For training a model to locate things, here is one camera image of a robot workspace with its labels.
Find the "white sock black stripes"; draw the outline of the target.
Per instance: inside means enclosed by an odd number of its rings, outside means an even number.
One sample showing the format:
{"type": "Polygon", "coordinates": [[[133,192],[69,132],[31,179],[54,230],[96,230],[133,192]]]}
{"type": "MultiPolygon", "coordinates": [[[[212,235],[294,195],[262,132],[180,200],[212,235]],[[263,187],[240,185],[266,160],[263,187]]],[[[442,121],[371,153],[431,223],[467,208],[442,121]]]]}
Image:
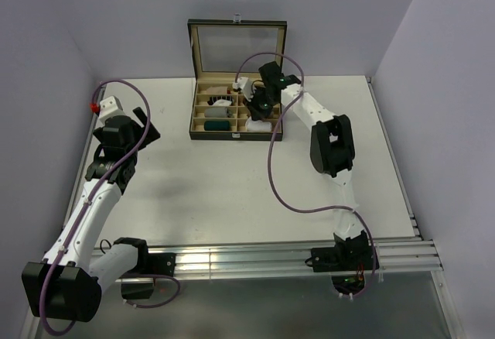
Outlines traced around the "white sock black stripes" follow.
{"type": "Polygon", "coordinates": [[[245,128],[248,132],[271,132],[272,124],[268,121],[248,119],[245,123],[245,128]]]}

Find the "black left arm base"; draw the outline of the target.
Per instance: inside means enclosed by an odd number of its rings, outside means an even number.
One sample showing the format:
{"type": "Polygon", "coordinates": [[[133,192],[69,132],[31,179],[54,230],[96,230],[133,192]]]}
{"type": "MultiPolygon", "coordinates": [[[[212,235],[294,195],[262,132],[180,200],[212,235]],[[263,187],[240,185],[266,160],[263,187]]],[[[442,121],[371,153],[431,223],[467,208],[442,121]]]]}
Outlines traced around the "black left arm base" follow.
{"type": "Polygon", "coordinates": [[[158,287],[159,281],[171,282],[174,288],[167,303],[174,300],[181,291],[181,285],[175,279],[176,253],[152,253],[142,269],[126,272],[121,283],[121,297],[124,300],[138,302],[149,300],[158,287]]]}

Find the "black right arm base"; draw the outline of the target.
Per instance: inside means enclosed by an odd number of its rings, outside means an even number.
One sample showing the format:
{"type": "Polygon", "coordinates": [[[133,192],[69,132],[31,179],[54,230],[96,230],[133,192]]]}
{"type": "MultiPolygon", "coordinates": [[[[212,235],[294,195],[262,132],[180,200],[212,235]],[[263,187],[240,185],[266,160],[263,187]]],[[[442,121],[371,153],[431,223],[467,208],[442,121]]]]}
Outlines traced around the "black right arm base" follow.
{"type": "Polygon", "coordinates": [[[332,277],[334,289],[349,298],[366,288],[365,272],[374,274],[380,264],[375,247],[362,231],[355,238],[342,239],[334,236],[332,247],[312,248],[305,265],[313,272],[346,272],[332,277]]]}

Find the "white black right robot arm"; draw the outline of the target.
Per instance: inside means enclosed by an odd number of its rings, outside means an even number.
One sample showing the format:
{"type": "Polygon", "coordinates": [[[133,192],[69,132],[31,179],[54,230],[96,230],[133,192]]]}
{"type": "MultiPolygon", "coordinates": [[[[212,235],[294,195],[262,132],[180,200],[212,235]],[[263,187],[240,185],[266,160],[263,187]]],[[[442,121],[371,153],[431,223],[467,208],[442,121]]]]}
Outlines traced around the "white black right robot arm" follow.
{"type": "Polygon", "coordinates": [[[309,158],[314,170],[327,176],[338,187],[343,204],[334,204],[313,209],[300,209],[285,202],[275,187],[271,160],[276,133],[271,134],[268,146],[267,172],[272,193],[286,209],[299,214],[314,214],[334,211],[337,216],[333,235],[339,246],[334,254],[336,264],[343,269],[352,269],[362,257],[358,245],[374,245],[374,239],[363,217],[357,212],[352,185],[352,168],[356,151],[351,121],[347,115],[336,115],[324,108],[311,94],[304,91],[303,78],[285,76],[275,62],[259,68],[264,89],[255,92],[249,105],[259,117],[268,113],[276,104],[283,109],[275,124],[279,129],[288,111],[293,111],[310,132],[309,158]]]}

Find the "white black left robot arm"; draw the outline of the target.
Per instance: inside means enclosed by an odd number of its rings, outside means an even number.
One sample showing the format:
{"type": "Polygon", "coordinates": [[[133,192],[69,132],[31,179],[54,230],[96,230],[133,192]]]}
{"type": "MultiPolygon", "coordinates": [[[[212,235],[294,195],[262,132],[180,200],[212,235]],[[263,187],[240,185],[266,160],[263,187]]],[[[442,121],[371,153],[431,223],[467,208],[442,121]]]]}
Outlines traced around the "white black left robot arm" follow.
{"type": "Polygon", "coordinates": [[[116,279],[127,273],[143,276],[150,269],[147,242],[140,238],[120,237],[101,261],[91,260],[109,214],[135,174],[138,151],[160,137],[140,107],[133,112],[133,117],[123,111],[105,117],[94,130],[99,144],[69,221],[41,262],[29,262],[22,271],[36,317],[88,322],[116,279]]]}

